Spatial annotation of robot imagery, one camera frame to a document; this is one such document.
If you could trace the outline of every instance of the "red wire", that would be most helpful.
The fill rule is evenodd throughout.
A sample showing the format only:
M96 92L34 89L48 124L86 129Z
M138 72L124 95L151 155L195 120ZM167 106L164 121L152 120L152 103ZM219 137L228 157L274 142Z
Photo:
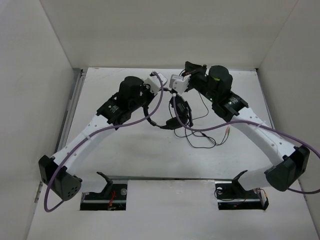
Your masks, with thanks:
M116 196L116 191L113 191L113 192L112 192L112 198L111 198L110 201L109 201L108 208L110 208L110 207L112 206L112 201L114 200L115 196Z

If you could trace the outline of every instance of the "headphones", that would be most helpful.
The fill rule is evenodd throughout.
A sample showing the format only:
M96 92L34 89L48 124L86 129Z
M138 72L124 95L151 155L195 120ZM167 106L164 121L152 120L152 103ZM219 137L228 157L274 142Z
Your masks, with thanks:
M173 90L169 90L168 88L163 89L164 92L170 92L171 94L175 93ZM169 103L172 107L174 107L174 100L173 97L170 99ZM185 101L180 95L176 95L175 97L175 107L177 114L179 116L179 119L181 122L186 125L188 124L190 127L192 127L193 121L192 121L192 114L191 114L191 108L187 101ZM143 107L143 113L144 116L148 116L148 106ZM181 128L181 124L178 122L178 119L176 117L173 117L165 122L165 125L161 126L158 125L155 121L152 121L151 118L146 119L152 126L158 127L160 129L167 129L167 130L175 130Z

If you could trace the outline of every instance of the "purple hose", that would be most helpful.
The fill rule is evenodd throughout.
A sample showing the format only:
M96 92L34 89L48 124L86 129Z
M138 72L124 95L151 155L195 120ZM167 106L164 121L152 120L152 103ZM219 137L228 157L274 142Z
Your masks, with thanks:
M129 127L129 126L132 126L132 125L135 125L135 124L139 124L141 122L143 122L144 120L150 118L153 114L155 114L155 112L158 110L160 104L161 104L161 101L162 101L162 98L164 96L164 84L161 80L161 77L158 75L158 73L156 73L155 71L153 72L153 74L158 78L159 82L160 82L160 85L161 85L161 93L160 93L160 99L158 101L158 104L156 105L155 109L148 115L148 116L145 116L144 118L140 119L140 120L137 120L137 121L134 121L134 122L130 122L130 123L126 123L126 124L122 124L122 125L114 125L114 126L108 126L108 127L105 127L105 128L102 128L102 129L99 129L97 131L94 131L93 133L91 133L89 135L90 138L92 138L94 135L98 134L98 133L101 133L103 131L106 131L106 130L110 130L110 129L117 129L117 128L124 128L124 127ZM59 202L57 205L55 205L53 208L49 209L48 208L48 198L49 198L49 192L50 192L50 189L52 187L52 184L54 182L54 180L56 179L56 176L58 174L58 172L60 171L60 169L65 165L66 161L70 158L70 156L72 154L74 154L74 152L82 145L84 144L86 141L88 140L88 138L86 137L85 139L83 139L81 142L79 142L66 156L65 158L62 160L62 162L59 164L59 166L56 168L56 170L54 171L52 177L50 178L50 181L47 185L47 188L45 190L45 195L44 195L44 210L47 212L47 213L50 213L54 210L56 210L64 201L62 200L61 202Z
M231 124L250 124L250 125L254 125L254 126L257 126L259 128L262 128L262 129L266 129L270 132L274 132L276 134L279 134L283 137L286 137L288 139L291 139L291 140L294 140L304 146L306 146L308 149L310 149L312 152L315 153L315 155L320 159L320 153L314 148L312 147L311 145L309 145L308 143L294 137L294 136L291 136L285 132L282 132L282 131L278 131L278 130L275 130L271 127L268 127L268 126L264 126L264 125L261 125L259 123L256 123L256 122L253 122L253 121L247 121L247 120L235 120L235 121L229 121L229 122L226 122L226 123L223 123L223 124L220 124L220 125L217 125L217 126L213 126L213 127L209 127L209 128L204 128L204 129L194 129L194 128L191 128L187 125L184 125L184 123L180 120L179 118L179 115L177 113L177 108L176 108L176 95L173 94L173 109L174 109L174 114L176 116L176 119L178 120L178 122L180 123L181 126L183 126L185 129L188 129L190 131L194 131L194 132L206 132L206 131L211 131L211 130L215 130L215 129L219 129L219 128L222 128L224 126L227 126L227 125L231 125ZM288 188L288 190L292 191L292 192L295 192L295 193L299 193L299 194L318 194L320 193L320 189L318 190L314 190L314 191L299 191L299 190L295 190L295 189L291 189L291 188Z

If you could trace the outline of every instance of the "purple cable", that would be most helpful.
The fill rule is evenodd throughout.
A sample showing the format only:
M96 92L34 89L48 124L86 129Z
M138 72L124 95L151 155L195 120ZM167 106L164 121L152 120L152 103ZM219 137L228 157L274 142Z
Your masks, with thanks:
M134 122L130 122L130 123L126 123L126 124L122 124L122 125L114 125L114 126L107 126L105 128L101 128L97 131L94 131L93 133L91 133L89 135L90 138L92 138L94 135L98 134L98 133L101 133L103 131L106 131L106 130L110 130L110 129L117 129L117 128L124 128L124 127L129 127L129 126L132 126L132 125L135 125L135 124L139 124L141 122L143 122L144 120L148 119L149 117L151 117L159 108L160 104L161 104L161 101L162 101L162 98L163 98L163 95L164 95L164 84L161 80L161 77L158 75L158 73L156 73L155 71L153 72L153 74L158 78L159 82L160 82L160 85L161 85L161 94L160 94L160 99L159 99L159 102L158 104L156 105L155 109L148 115L148 116L145 116L144 118L140 119L140 120L137 120L137 121L134 121ZM60 171L60 169L65 165L66 161L70 158L70 156L72 154L74 154L74 152L82 145L84 144L86 141L88 140L88 138L86 137L85 139L83 139L81 142L79 142L66 156L65 158L62 160L62 162L59 164L59 166L56 168L56 170L54 171L52 177L50 178L50 181L47 185L47 188L45 190L45 195L44 195L44 210L47 212L47 213L50 213L54 210L56 210L64 201L62 200L61 202L59 202L57 205L55 205L53 208L49 209L48 208L48 198L49 198L49 192L50 192L50 189L52 187L52 184L54 182L54 180L56 179L56 176L58 174L58 172Z
M187 125L184 125L184 123L180 120L179 118L179 115L177 113L177 108L176 108L176 95L173 94L173 109L174 109L174 114L176 116L176 119L178 120L178 122L180 123L180 125L182 127L184 127L185 129L188 129L188 130L191 130L191 131L194 131L194 132L206 132L206 131L211 131L211 130L215 130L215 129L219 129L219 128L222 128L224 126L227 126L227 125L231 125L231 124L250 124L250 125L254 125L254 126L257 126L259 128L262 128L262 129L266 129L270 132L274 132L276 134L279 134L283 137L286 137L288 139L291 139L291 140L294 140L304 146L306 146L308 149L310 149L312 152L315 153L315 155L320 159L320 153L314 148L312 147L311 145L309 145L308 143L294 137L294 136L291 136L285 132L282 132L282 131L278 131L278 130L275 130L271 127L268 127L268 126L264 126L264 125L261 125L259 123L256 123L254 121L247 121L247 120L235 120L235 121L229 121L229 122L226 122L226 123L223 123L223 124L220 124L220 125L217 125L217 126L213 126L213 127L209 127L209 128L204 128L204 129L194 129L194 128L191 128ZM288 190L292 191L292 192L295 192L295 193L299 193L299 194L318 194L320 193L320 189L318 190L314 190L314 191L299 191L299 190L295 190L295 189L291 189L291 188L288 188Z

